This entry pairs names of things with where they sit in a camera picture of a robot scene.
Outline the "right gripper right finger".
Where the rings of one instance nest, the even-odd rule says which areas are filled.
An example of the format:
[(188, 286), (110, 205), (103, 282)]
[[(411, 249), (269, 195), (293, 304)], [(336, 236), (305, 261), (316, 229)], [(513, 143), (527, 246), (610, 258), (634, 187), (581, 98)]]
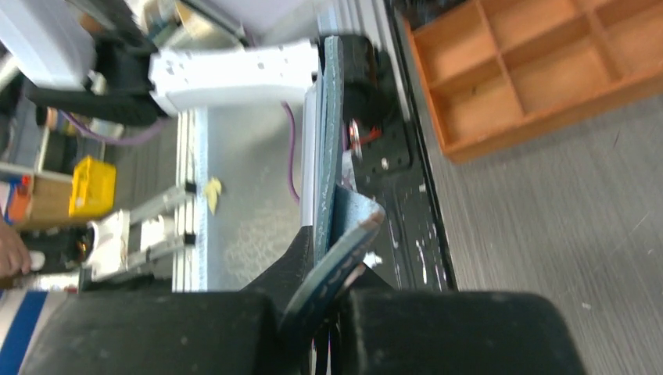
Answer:
[(399, 291), (365, 270), (340, 304), (339, 374), (584, 374), (547, 299), (503, 291)]

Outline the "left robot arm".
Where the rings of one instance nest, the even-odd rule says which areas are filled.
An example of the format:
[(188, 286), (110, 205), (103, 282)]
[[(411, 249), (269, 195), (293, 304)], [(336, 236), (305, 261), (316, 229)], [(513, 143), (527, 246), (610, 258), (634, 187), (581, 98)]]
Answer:
[(64, 1), (4, 1), (1, 40), (37, 105), (149, 126), (189, 109), (301, 99), (315, 81), (345, 121), (381, 122), (392, 109), (381, 60), (363, 35), (325, 35), (239, 50), (157, 48), (115, 4), (112, 30), (91, 34)]

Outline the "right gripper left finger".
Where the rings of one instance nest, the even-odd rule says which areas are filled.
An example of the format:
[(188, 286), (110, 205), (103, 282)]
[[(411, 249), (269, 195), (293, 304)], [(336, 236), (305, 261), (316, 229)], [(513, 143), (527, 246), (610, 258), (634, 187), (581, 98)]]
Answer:
[(299, 374), (304, 349), (277, 336), (309, 266), (312, 229), (239, 291), (70, 295), (25, 358), (23, 374)]

